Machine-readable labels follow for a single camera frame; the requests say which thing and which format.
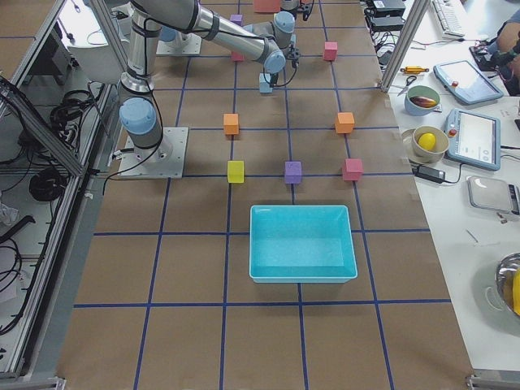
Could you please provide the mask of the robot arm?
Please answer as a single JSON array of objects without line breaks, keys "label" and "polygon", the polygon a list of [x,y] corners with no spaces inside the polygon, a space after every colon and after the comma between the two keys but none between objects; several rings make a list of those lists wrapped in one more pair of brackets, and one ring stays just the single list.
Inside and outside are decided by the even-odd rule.
[{"label": "robot arm", "polygon": [[121,98],[151,100],[155,63],[166,63],[158,54],[162,32],[173,34],[183,50],[192,38],[206,40],[263,66],[276,77],[283,71],[292,50],[298,5],[282,1],[272,20],[244,27],[207,9],[199,1],[132,1],[132,29],[127,68],[121,74]]},{"label": "robot arm", "polygon": [[[287,11],[294,19],[297,19],[298,15],[302,16],[304,21],[307,21],[312,14],[314,8],[314,1],[253,1],[253,11],[259,14],[275,14],[280,11]],[[170,47],[178,45],[182,48],[187,45],[191,39],[189,35],[176,32],[170,27],[163,27],[160,41],[166,42]]]}]

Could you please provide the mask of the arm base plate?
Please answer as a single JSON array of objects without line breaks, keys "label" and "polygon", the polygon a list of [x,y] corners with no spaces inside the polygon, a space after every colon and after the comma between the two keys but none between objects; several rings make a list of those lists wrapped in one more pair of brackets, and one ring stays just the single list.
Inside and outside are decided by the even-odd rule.
[{"label": "arm base plate", "polygon": [[194,34],[176,34],[174,37],[160,37],[156,50],[157,56],[188,57],[198,56],[202,39]]},{"label": "arm base plate", "polygon": [[136,148],[127,135],[125,147],[131,152],[122,155],[118,176],[125,179],[180,179],[189,138],[187,127],[165,127],[157,150]]}]

